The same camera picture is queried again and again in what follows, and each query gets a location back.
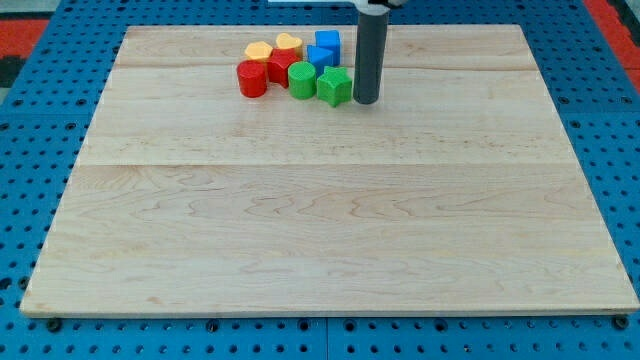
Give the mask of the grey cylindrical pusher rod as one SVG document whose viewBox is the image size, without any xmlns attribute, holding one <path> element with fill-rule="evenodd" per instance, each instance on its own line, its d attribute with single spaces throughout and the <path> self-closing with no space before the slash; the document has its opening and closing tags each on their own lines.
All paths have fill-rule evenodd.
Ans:
<svg viewBox="0 0 640 360">
<path fill-rule="evenodd" d="M 379 99 L 389 13 L 360 13 L 354 63 L 353 98 L 363 105 Z"/>
</svg>

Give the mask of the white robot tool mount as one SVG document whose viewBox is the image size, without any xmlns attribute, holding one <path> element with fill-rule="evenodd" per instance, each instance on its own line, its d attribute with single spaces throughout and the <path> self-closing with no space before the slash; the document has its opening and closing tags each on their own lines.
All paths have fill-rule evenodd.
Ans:
<svg viewBox="0 0 640 360">
<path fill-rule="evenodd" d="M 386 14 L 390 10 L 401 8 L 406 0 L 268 0 L 276 6 L 352 6 L 364 14 Z"/>
</svg>

